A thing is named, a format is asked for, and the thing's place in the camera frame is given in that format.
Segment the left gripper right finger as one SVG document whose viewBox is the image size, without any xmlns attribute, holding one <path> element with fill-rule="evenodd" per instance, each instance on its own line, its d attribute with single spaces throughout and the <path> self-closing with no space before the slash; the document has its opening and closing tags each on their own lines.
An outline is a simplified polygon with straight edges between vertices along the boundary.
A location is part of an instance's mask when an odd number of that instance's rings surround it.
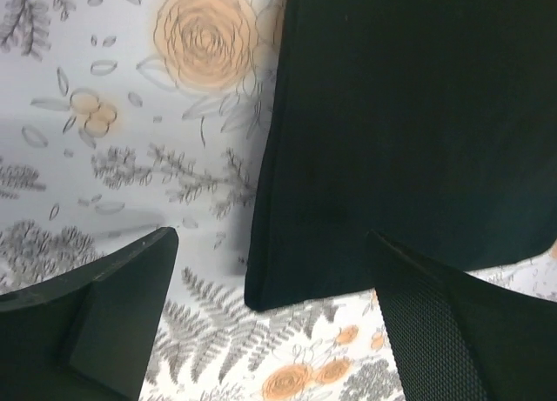
<svg viewBox="0 0 557 401">
<path fill-rule="evenodd" d="M 556 304 L 371 231 L 367 250 L 408 400 L 554 400 Z"/>
</svg>

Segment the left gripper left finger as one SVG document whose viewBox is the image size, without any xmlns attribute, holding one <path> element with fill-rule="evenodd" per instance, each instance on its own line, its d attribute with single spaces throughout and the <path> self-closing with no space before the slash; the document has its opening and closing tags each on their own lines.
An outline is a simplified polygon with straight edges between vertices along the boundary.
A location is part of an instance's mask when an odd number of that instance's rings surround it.
<svg viewBox="0 0 557 401">
<path fill-rule="evenodd" d="M 178 253 L 159 228 L 1 297 L 3 400 L 137 400 Z"/>
</svg>

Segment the black t-shirt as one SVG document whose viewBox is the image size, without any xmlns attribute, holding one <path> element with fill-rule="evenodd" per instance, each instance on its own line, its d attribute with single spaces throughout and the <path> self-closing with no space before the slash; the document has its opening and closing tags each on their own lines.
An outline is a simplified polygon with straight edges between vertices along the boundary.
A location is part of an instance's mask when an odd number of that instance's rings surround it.
<svg viewBox="0 0 557 401">
<path fill-rule="evenodd" d="M 286 0 L 245 304 L 372 288 L 378 231 L 462 271 L 556 239 L 556 0 Z"/>
</svg>

